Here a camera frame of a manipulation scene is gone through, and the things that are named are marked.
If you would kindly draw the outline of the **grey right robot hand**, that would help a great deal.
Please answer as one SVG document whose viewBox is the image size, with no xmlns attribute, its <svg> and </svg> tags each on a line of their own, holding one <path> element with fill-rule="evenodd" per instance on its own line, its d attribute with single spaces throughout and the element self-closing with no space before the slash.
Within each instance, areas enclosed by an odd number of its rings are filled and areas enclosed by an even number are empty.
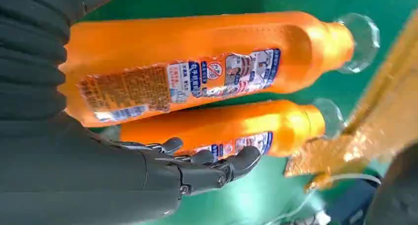
<svg viewBox="0 0 418 225">
<path fill-rule="evenodd" d="M 248 146 L 217 162 L 182 161 L 99 138 L 60 114 L 0 122 L 3 225 L 128 225 L 173 214 L 185 195 L 219 189 L 248 174 L 260 152 Z"/>
</svg>

